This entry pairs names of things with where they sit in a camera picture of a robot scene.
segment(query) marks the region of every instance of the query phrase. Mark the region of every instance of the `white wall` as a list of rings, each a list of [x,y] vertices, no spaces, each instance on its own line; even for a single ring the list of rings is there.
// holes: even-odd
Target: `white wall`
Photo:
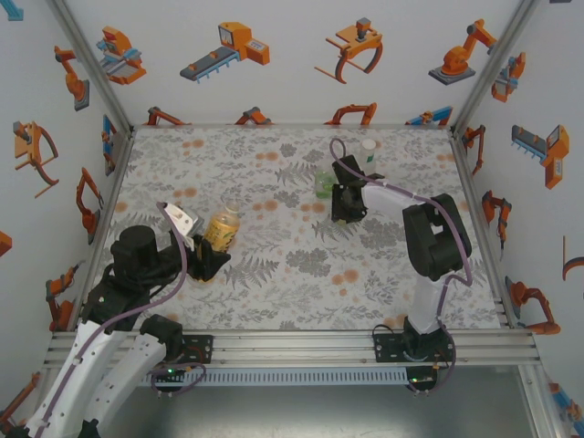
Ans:
[[[133,123],[145,122],[152,106],[195,123],[234,123],[254,106],[275,123],[315,123],[330,120],[339,107],[373,101],[378,103],[374,123],[404,123],[425,110],[460,109],[478,74],[446,87],[428,70],[441,66],[444,54],[463,44],[466,27],[479,18],[499,37],[517,3],[77,0],[68,6],[91,44],[102,38],[104,26],[113,26],[142,52],[146,76],[126,86],[112,84]],[[314,66],[334,72],[337,64],[339,50],[325,38],[363,16],[383,34],[378,66],[369,75],[346,66],[347,85],[317,72]],[[200,84],[182,78],[183,68],[220,46],[217,26],[224,21],[250,26],[254,38],[270,46],[270,63],[245,60]],[[101,58],[95,46],[94,51]],[[358,60],[366,65],[371,56],[370,50]],[[480,72],[486,61],[486,47],[477,45],[470,66]],[[355,122],[360,116],[346,119]]]
[[[527,66],[518,89],[507,103],[488,95],[471,123],[486,126],[485,164],[474,178],[480,194],[491,189],[505,197],[513,209],[508,221],[503,275],[538,287],[551,303],[561,332],[537,336],[547,372],[568,395],[584,403],[584,268],[569,271],[562,280],[562,235],[568,238],[567,259],[584,256],[584,88],[582,87],[581,18],[584,3],[550,5],[542,2],[511,55],[527,54]],[[544,139],[558,124],[565,126],[570,151],[564,159],[564,178],[552,190],[545,187],[545,171],[537,159],[511,146],[511,128],[516,124]],[[476,149],[469,152],[475,165]],[[493,244],[498,247],[495,224]],[[522,308],[522,321],[543,320],[536,303]]]
[[[45,282],[64,274],[79,260],[89,261],[93,247],[75,204],[76,187],[85,166],[108,201],[114,174],[105,176],[101,125],[105,106],[91,84],[89,107],[73,109],[73,96],[65,85],[65,70],[55,60],[53,46],[71,48],[45,2],[18,0],[24,21],[8,22],[0,15],[3,41],[0,77],[3,80],[0,120],[0,231],[10,235],[13,247],[0,257],[0,407],[4,407],[39,370],[50,340],[51,320],[45,301]],[[79,78],[87,73],[76,61]],[[44,182],[31,166],[16,171],[24,160],[15,159],[14,121],[34,120],[45,128],[58,150],[47,164],[47,174],[59,183],[35,199]],[[50,151],[40,143],[43,158]],[[86,190],[86,206],[97,200]],[[85,264],[75,284],[62,299],[77,296],[87,273]]]

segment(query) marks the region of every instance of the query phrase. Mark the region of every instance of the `metal corner post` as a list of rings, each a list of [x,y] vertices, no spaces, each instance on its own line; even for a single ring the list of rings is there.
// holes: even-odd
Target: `metal corner post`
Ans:
[[[476,81],[476,85],[472,89],[471,94],[468,96],[468,99],[464,103],[460,114],[456,119],[456,123],[454,124],[454,136],[456,138],[461,138],[464,134],[464,130],[475,114],[476,109],[491,85],[493,85],[493,82],[495,82],[501,67],[505,64],[513,45],[519,39],[523,29],[540,3],[541,0],[520,1],[515,13],[511,16],[503,34],[496,43],[495,51],[486,63],[485,68],[483,68],[481,76]]]
[[[126,116],[126,112],[111,89],[110,82],[106,79],[105,74],[99,66],[98,60],[91,51],[87,39],[81,32],[75,18],[65,4],[65,0],[46,1],[53,16],[55,16],[59,26],[63,32],[65,32],[71,46],[73,46],[73,51],[75,52],[76,57],[87,70],[91,82],[93,82],[93,85],[98,90],[108,108],[110,118],[114,121],[118,130],[124,133],[124,137],[129,138],[131,134],[131,124]]]

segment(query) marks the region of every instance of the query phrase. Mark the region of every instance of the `floral tablecloth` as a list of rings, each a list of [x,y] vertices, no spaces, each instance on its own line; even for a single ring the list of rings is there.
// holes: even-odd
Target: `floral tablecloth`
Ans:
[[[333,136],[347,143],[349,153],[361,140],[374,139],[378,173],[419,194],[449,193],[456,200],[473,246],[474,284],[453,283],[444,318],[451,328],[498,328],[445,130],[140,129],[99,272],[128,226],[146,224],[160,249],[169,244],[157,201],[191,208],[208,223],[234,200],[242,224],[231,261],[210,283],[189,278],[156,313],[186,329],[370,329],[382,322],[399,327],[414,285],[402,225],[378,213],[357,224],[333,224],[330,200],[314,194],[315,170],[332,163]]]

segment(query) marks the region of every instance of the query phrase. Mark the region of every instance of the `bottle cap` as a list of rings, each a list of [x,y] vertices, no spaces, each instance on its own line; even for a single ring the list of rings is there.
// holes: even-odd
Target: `bottle cap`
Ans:
[[[239,204],[237,203],[227,203],[225,205],[225,210],[231,214],[239,214]]]
[[[372,139],[365,139],[361,142],[361,148],[366,149],[367,151],[373,151],[377,144],[375,140]]]

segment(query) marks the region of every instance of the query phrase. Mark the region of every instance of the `bottle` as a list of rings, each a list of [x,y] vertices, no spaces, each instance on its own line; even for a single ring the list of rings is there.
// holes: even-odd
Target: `bottle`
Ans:
[[[211,217],[204,239],[214,251],[226,253],[239,229],[239,205],[227,203],[225,208]]]
[[[317,198],[332,198],[332,186],[337,183],[337,177],[332,171],[322,167],[318,168],[314,175],[314,190]]]
[[[366,176],[375,173],[375,146],[375,140],[365,139],[357,152],[357,164]]]

